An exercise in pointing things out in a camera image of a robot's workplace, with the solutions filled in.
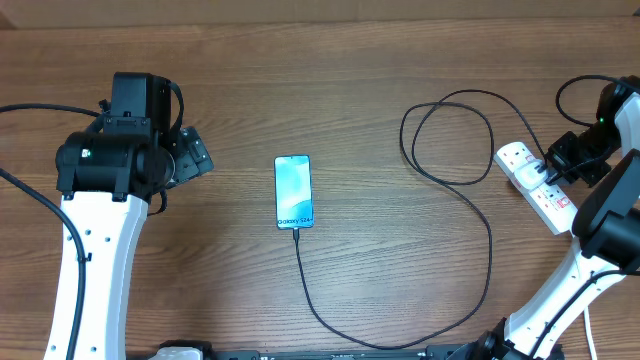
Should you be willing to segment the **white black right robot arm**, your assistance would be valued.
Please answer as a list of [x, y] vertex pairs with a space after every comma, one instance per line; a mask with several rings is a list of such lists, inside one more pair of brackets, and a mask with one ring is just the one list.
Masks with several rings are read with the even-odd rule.
[[589, 304], [639, 273], [639, 79], [609, 78], [595, 123], [536, 158], [521, 142], [494, 159], [567, 255], [531, 300], [454, 359], [560, 359], [557, 341]]

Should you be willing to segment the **blue Galaxy smartphone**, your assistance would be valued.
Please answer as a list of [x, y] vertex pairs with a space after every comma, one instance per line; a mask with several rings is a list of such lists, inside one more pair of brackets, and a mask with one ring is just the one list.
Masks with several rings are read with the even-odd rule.
[[311, 161], [308, 155], [274, 159], [276, 225], [280, 230], [314, 226]]

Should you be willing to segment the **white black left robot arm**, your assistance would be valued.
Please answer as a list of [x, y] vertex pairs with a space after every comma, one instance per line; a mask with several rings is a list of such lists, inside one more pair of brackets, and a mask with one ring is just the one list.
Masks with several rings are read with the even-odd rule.
[[136, 246], [154, 195], [214, 167], [197, 131], [172, 103], [179, 86], [119, 72], [110, 101], [56, 153], [63, 253], [48, 359], [123, 359]]

